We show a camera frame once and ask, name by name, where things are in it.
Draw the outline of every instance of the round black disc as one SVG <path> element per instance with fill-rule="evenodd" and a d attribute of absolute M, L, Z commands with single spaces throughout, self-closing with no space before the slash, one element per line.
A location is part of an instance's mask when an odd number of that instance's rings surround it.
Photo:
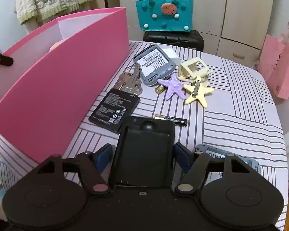
<path fill-rule="evenodd" d="M 18 183 L 6 192 L 2 207 L 8 220 L 19 227 L 45 229 L 61 226 L 83 209 L 83 188 L 68 180 L 38 184 Z"/>
<path fill-rule="evenodd" d="M 250 229 L 275 224 L 284 200 L 281 193 L 260 175 L 238 173 L 204 186 L 200 203 L 218 222 Z"/>

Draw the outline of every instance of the white label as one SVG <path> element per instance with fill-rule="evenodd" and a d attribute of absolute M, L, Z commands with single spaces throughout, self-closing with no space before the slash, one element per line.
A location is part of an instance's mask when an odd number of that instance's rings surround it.
<path fill-rule="evenodd" d="M 213 157 L 213 158 L 225 158 L 224 155 L 221 155 L 221 154 L 218 154 L 218 153 L 209 151 L 209 150 L 207 150 L 206 153 L 209 154 L 209 155 L 210 155 L 211 157 Z M 210 173 L 208 174 L 208 178 L 207 178 L 207 181 L 206 181 L 206 184 L 205 184 L 205 185 L 207 185 L 207 184 L 208 184 L 209 182 L 211 182 L 211 181 L 220 179 L 222 176 L 223 176 L 223 173 L 222 173 L 222 172 L 210 172 Z"/>
<path fill-rule="evenodd" d="M 140 64 L 142 73 L 146 77 L 154 72 L 154 70 L 168 63 L 168 60 L 158 51 L 158 49 L 155 49 L 137 62 Z"/>

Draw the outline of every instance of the yellow starfish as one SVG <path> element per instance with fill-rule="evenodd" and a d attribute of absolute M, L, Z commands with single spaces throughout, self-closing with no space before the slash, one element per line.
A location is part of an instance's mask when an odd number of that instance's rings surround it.
<path fill-rule="evenodd" d="M 189 104 L 195 100 L 198 100 L 200 102 L 200 104 L 204 107 L 207 108 L 207 102 L 206 99 L 204 97 L 205 94 L 208 93 L 212 93 L 214 91 L 213 88 L 206 88 L 201 84 L 201 77 L 197 76 L 197 80 L 196 80 L 196 84 L 195 86 L 191 86 L 191 85 L 183 85 L 183 88 L 185 88 L 186 90 L 188 90 L 189 92 L 191 92 L 192 94 L 190 95 L 190 97 L 188 97 L 185 100 L 185 104 Z"/>

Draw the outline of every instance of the handbag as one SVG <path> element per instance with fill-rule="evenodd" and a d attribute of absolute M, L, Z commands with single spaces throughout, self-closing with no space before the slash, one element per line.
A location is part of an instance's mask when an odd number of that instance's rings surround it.
<path fill-rule="evenodd" d="M 192 30 L 193 0 L 139 0 L 136 8 L 144 31 Z"/>
<path fill-rule="evenodd" d="M 279 39 L 267 35 L 258 65 L 272 95 L 289 98 L 289 34 Z"/>

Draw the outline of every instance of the purple starfish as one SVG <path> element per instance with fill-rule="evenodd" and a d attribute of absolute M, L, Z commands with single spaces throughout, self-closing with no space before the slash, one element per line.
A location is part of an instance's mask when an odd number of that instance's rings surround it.
<path fill-rule="evenodd" d="M 186 95 L 184 95 L 182 88 L 184 84 L 190 85 L 190 82 L 179 81 L 175 73 L 171 75 L 170 80 L 157 79 L 157 82 L 168 88 L 165 97 L 167 101 L 173 96 L 174 93 L 176 93 L 182 100 L 186 99 Z"/>

